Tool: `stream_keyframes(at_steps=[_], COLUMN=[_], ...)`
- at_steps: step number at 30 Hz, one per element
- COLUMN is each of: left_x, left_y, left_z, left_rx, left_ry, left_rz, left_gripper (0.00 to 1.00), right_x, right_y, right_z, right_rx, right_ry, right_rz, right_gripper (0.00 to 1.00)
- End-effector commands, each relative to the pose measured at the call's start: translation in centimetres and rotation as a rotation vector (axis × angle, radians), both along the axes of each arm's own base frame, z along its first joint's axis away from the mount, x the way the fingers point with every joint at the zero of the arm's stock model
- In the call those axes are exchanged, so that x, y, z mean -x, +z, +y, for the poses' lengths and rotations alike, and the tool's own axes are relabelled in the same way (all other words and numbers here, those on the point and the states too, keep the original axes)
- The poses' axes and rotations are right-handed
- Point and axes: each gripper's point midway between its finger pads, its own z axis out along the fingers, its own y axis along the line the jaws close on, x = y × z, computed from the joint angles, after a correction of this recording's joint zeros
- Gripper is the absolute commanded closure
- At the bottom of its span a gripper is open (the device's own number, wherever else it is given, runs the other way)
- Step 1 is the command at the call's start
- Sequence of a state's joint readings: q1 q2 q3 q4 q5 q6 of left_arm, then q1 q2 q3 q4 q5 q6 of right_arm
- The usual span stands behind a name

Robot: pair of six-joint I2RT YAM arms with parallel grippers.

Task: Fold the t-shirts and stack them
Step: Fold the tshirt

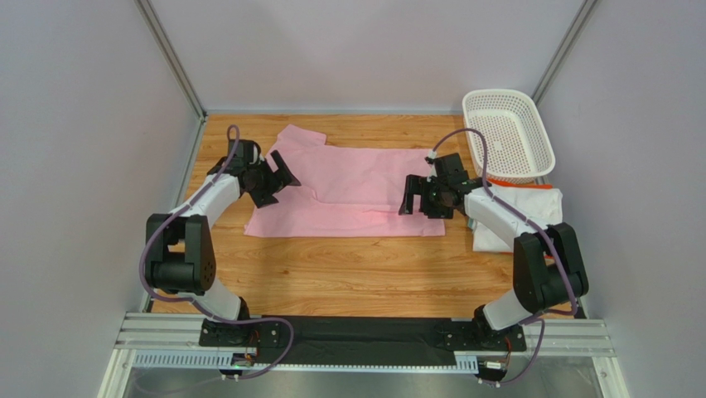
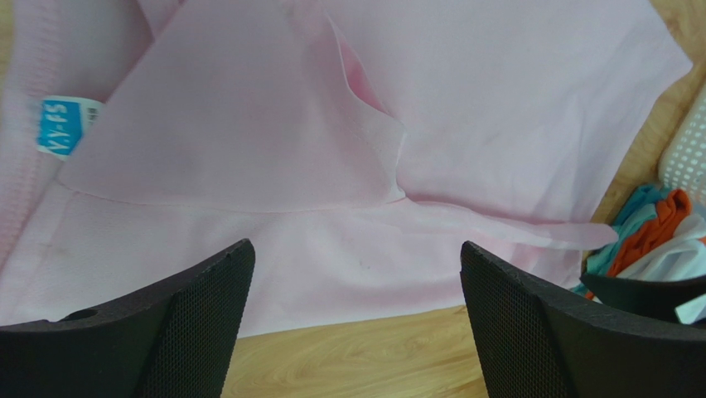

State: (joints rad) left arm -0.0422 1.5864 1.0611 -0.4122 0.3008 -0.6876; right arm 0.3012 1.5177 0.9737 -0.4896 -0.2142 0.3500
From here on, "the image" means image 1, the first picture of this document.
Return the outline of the pink t shirt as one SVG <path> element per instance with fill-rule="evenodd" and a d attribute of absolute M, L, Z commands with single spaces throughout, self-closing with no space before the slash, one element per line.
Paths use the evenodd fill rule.
<path fill-rule="evenodd" d="M 278 203 L 256 208 L 248 236 L 395 237 L 444 236 L 442 220 L 401 216 L 405 178 L 428 175 L 427 150 L 341 148 L 326 135 L 289 124 L 270 148 L 279 152 L 298 187 L 276 193 Z"/>

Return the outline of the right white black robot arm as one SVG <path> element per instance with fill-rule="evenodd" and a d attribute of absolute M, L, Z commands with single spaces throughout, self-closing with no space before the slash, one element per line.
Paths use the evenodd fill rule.
<path fill-rule="evenodd" d="M 578 311 L 587 293 L 588 277 L 575 230 L 567 223 L 551 224 L 523 214 L 488 182 L 471 178 L 458 154 L 429 158 L 427 176 L 409 174 L 399 214 L 420 211 L 430 219 L 451 219 L 459 212 L 488 227 L 512 250 L 510 290 L 481 306 L 474 317 L 482 327 L 502 331 L 544 313 Z"/>

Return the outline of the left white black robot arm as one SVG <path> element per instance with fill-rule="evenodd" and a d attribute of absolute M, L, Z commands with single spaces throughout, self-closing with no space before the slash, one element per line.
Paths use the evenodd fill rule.
<path fill-rule="evenodd" d="M 256 207 L 277 203 L 276 194 L 300 182 L 274 150 L 268 157 L 251 140 L 232 138 L 229 153 L 209 170 L 185 202 L 147 219 L 146 244 L 138 261 L 143 287 L 156 300 L 187 302 L 208 318 L 244 323 L 249 310 L 216 275 L 211 229 L 243 195 Z"/>

